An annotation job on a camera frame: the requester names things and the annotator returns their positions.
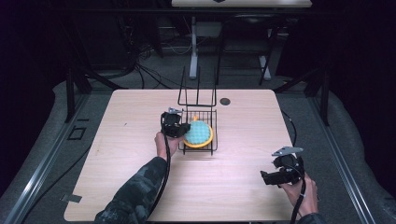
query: sponge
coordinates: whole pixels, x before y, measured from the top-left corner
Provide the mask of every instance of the sponge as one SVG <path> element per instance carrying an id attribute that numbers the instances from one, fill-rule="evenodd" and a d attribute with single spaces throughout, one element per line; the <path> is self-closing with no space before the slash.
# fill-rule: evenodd
<path id="1" fill-rule="evenodd" d="M 190 130 L 184 135 L 184 143 L 188 147 L 204 147 L 213 138 L 213 131 L 209 125 L 195 117 Z"/>

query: wooden table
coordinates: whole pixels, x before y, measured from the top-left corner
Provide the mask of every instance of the wooden table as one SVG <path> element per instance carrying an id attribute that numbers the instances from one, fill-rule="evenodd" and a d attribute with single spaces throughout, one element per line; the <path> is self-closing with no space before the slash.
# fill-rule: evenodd
<path id="1" fill-rule="evenodd" d="M 66 220 L 94 220 L 119 187 L 156 156 L 153 139 L 160 115 L 169 106 L 182 109 L 177 97 L 173 90 L 114 91 L 73 192 L 82 199 L 68 204 Z M 291 146 L 275 94 L 217 90 L 217 97 L 217 151 L 213 156 L 177 151 L 149 220 L 289 220 L 292 206 L 286 194 L 266 186 L 260 175 L 260 170 L 275 172 L 271 154 Z M 221 98 L 231 103 L 221 105 Z M 200 90 L 201 102 L 210 99 L 211 91 Z"/>

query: chair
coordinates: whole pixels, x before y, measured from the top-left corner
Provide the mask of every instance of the chair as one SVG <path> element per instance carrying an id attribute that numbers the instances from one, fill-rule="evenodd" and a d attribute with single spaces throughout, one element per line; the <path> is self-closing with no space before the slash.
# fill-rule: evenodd
<path id="1" fill-rule="evenodd" d="M 277 33 L 282 28 L 283 18 L 277 15 L 247 15 L 240 14 L 226 20 L 221 27 L 218 45 L 218 63 L 216 84 L 219 85 L 220 68 L 244 68 L 262 70 L 260 85 L 271 58 L 271 52 Z M 252 54 L 257 59 L 265 57 L 265 64 L 253 67 L 221 66 L 222 57 L 226 53 Z"/>

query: table leg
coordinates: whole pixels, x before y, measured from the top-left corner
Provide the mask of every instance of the table leg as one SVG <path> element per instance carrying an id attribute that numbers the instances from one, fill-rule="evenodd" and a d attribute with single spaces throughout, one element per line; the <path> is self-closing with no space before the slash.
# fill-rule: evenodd
<path id="1" fill-rule="evenodd" d="M 260 66 L 264 67 L 265 63 L 266 63 L 265 56 L 260 56 L 259 60 L 260 60 Z M 267 66 L 267 69 L 265 69 L 264 80 L 266 80 L 266 81 L 271 80 L 271 74 L 270 74 L 270 70 L 268 69 L 268 66 Z"/>
<path id="2" fill-rule="evenodd" d="M 198 68 L 198 52 L 197 52 L 197 33 L 195 17 L 191 18 L 191 64 L 190 64 L 190 79 L 197 78 Z"/>

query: wire basket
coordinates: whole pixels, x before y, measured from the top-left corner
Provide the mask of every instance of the wire basket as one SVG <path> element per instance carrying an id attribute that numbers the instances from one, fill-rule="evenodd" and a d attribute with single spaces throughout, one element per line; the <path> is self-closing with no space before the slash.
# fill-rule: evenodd
<path id="1" fill-rule="evenodd" d="M 197 73 L 197 88 L 196 88 L 196 97 L 194 97 L 194 102 L 188 102 L 188 90 L 187 90 L 187 85 L 186 85 L 186 78 L 185 78 L 185 68 L 183 68 L 183 73 L 182 73 L 182 79 L 181 79 L 181 85 L 180 85 L 180 90 L 179 90 L 179 95 L 178 95 L 178 100 L 177 103 L 179 105 L 184 105 L 186 106 L 186 111 L 183 112 L 182 114 L 182 120 L 187 123 L 191 123 L 194 121 L 194 117 L 197 117 L 198 120 L 201 120 L 205 122 L 209 127 L 212 128 L 213 130 L 213 139 L 210 143 L 205 145 L 204 147 L 188 147 L 185 144 L 179 145 L 179 149 L 183 150 L 183 154 L 186 153 L 186 151 L 191 151 L 191 152 L 200 152 L 200 151 L 210 151 L 211 155 L 213 155 L 213 151 L 216 151 L 218 149 L 218 125 L 217 125 L 217 111 L 213 109 L 214 106 L 216 106 L 216 101 L 217 101 L 217 95 L 216 95 L 216 83 L 215 83 L 215 76 L 213 76 L 213 88 L 212 90 L 212 95 L 211 95 L 211 101 L 202 104 L 202 102 L 199 99 L 200 96 L 200 71 L 198 68 L 198 73 Z"/>

